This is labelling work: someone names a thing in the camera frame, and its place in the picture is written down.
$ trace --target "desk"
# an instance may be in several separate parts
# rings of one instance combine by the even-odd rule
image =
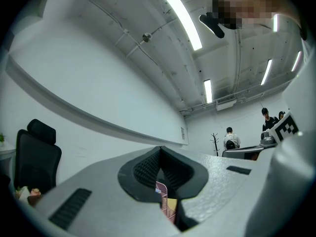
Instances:
[[[10,177],[9,189],[14,192],[15,148],[7,141],[0,147],[0,172]]]

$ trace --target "person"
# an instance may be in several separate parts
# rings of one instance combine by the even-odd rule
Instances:
[[[269,111],[267,108],[262,108],[262,115],[265,117],[265,123],[262,125],[262,131],[266,131],[267,129],[271,129],[275,124],[279,122],[277,117],[269,116]]]
[[[240,139],[237,134],[233,134],[233,129],[231,127],[227,127],[227,134],[224,137],[224,150],[231,149],[227,145],[228,141],[232,141],[235,144],[235,148],[240,148]]]
[[[285,112],[278,113],[278,119],[281,120],[284,117]]]
[[[315,41],[305,19],[289,0],[212,0],[211,12],[220,24],[229,29],[242,28],[247,24],[267,27],[266,20],[271,20],[276,14],[283,15],[299,27],[305,63],[314,46]]]

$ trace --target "white wall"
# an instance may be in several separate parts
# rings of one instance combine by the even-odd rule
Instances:
[[[283,97],[288,103],[300,131],[315,131],[315,52],[316,50],[313,48],[309,57],[306,59],[306,63],[303,64],[298,75],[283,93]]]
[[[208,112],[192,115],[186,119],[190,151],[216,155],[215,146],[210,141],[211,134],[219,139],[219,155],[223,151],[223,138],[226,128],[231,127],[241,140],[241,147],[258,145],[265,121],[261,109],[266,107],[270,116],[278,117],[280,111],[288,112],[281,93],[259,98],[222,111],[212,109]]]
[[[0,78],[0,132],[15,145],[18,130],[39,119],[57,131],[62,150],[57,184],[86,166],[154,145],[171,145],[114,129],[56,101],[9,64]]]
[[[59,21],[22,46],[16,41],[12,46],[10,55],[18,66],[70,105],[138,134],[187,143],[181,136],[185,122],[178,111],[136,66],[82,19]]]

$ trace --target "black office chair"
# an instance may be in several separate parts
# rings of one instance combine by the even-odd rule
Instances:
[[[37,119],[16,140],[15,188],[38,188],[42,194],[56,186],[61,149],[55,146],[56,130]]]
[[[226,142],[226,150],[235,149],[235,148],[236,148],[236,145],[233,141],[228,140]]]

